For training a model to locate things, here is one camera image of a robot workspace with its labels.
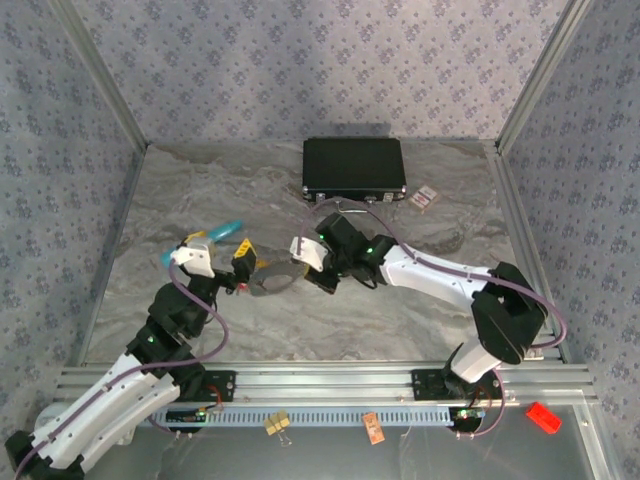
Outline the teal cylinder with silver band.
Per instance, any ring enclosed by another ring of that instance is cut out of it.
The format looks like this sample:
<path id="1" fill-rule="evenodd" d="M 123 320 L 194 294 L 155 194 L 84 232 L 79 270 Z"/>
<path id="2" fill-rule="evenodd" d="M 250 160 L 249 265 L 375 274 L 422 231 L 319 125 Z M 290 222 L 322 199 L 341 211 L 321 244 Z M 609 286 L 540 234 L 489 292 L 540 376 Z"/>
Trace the teal cylinder with silver band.
<path id="1" fill-rule="evenodd" d="M 234 233 L 238 232 L 243 227 L 243 225 L 244 225 L 244 222 L 242 220 L 234 220 L 205 232 L 214 242 L 220 242 L 230 237 Z M 172 247 L 162 254 L 161 263 L 165 268 L 169 267 L 172 253 L 175 250 L 176 250 L 176 247 Z"/>

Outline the black hard case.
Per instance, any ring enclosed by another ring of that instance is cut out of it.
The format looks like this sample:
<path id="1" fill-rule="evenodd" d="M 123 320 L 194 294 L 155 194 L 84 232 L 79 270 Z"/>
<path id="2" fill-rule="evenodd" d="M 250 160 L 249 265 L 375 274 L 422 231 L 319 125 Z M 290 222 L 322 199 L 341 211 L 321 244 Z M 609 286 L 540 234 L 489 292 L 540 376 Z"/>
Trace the black hard case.
<path id="1" fill-rule="evenodd" d="M 345 198 L 393 203 L 408 191 L 401 142 L 384 137 L 314 137 L 302 145 L 301 191 L 318 203 Z"/>

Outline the small red white card box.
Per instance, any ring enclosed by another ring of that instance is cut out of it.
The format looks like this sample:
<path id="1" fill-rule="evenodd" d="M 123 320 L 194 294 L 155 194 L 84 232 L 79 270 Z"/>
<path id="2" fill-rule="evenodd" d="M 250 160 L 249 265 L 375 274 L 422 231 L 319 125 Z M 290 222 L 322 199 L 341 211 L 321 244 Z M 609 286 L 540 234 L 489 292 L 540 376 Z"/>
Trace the small red white card box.
<path id="1" fill-rule="evenodd" d="M 428 185 L 423 185 L 409 197 L 409 203 L 424 214 L 438 199 L 440 194 Z"/>

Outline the left circuit board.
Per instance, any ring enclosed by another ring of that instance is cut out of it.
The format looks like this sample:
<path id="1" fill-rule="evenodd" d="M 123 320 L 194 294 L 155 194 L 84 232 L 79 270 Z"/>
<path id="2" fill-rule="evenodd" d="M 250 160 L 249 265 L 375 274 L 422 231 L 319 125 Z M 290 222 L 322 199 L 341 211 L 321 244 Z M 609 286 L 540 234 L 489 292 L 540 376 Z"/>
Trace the left circuit board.
<path id="1" fill-rule="evenodd" d="M 199 424 L 207 419 L 208 412 L 202 409 L 171 409 L 165 413 L 165 422 L 168 424 Z"/>

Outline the binder clip with wooden blocks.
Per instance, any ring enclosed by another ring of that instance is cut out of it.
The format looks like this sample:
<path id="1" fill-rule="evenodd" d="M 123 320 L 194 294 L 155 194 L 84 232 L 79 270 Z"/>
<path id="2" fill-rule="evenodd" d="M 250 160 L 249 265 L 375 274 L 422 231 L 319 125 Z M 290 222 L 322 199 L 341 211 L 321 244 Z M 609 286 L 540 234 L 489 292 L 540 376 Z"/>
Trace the binder clip with wooden blocks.
<path id="1" fill-rule="evenodd" d="M 280 410 L 269 415 L 264 420 L 265 431 L 269 436 L 275 435 L 282 447 L 288 447 L 292 444 L 287 429 L 291 426 L 291 420 L 285 410 Z"/>

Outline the small orange card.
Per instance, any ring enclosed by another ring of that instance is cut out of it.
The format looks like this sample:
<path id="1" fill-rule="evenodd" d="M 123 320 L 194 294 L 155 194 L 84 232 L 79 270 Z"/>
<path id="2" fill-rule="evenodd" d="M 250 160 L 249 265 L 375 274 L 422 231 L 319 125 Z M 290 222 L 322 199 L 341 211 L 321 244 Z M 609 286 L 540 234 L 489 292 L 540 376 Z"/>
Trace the small orange card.
<path id="1" fill-rule="evenodd" d="M 362 416 L 362 421 L 372 445 L 377 445 L 385 441 L 385 435 L 375 412 L 368 412 Z"/>

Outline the red plastic block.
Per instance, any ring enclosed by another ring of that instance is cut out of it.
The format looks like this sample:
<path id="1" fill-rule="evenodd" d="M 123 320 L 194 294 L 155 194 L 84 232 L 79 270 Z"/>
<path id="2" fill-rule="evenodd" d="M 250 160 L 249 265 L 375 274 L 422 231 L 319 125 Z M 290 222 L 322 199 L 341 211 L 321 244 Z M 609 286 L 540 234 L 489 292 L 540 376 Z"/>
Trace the red plastic block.
<path id="1" fill-rule="evenodd" d="M 540 402 L 532 403 L 526 410 L 526 416 L 547 434 L 556 434 L 562 427 L 562 419 Z"/>

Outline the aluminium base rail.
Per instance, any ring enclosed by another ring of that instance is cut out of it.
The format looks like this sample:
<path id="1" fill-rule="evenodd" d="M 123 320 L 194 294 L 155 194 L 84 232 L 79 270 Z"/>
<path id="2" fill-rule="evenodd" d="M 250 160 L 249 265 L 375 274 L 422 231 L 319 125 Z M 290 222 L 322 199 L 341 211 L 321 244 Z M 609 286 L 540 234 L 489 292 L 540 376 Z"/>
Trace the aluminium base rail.
<path id="1" fill-rule="evenodd" d="M 414 401 L 412 371 L 441 365 L 427 361 L 241 361 L 209 363 L 205 367 L 236 373 L 236 405 L 396 406 Z M 509 406 L 534 401 L 571 405 L 597 400 L 589 370 L 581 364 L 526 361 L 502 367 L 499 374 Z"/>

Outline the aluminium frame post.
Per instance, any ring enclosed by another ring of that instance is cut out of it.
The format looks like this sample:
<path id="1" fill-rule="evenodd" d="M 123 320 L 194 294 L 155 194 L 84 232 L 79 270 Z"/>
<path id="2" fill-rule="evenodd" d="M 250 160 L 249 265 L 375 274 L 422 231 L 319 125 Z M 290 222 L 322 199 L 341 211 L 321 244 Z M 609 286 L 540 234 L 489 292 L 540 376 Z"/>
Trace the aluminium frame post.
<path id="1" fill-rule="evenodd" d="M 147 139 L 72 1 L 47 1 L 129 142 L 144 154 Z"/>
<path id="2" fill-rule="evenodd" d="M 506 155 L 514 145 L 589 12 L 593 1 L 567 0 L 523 90 L 496 138 L 495 146 L 500 155 Z"/>

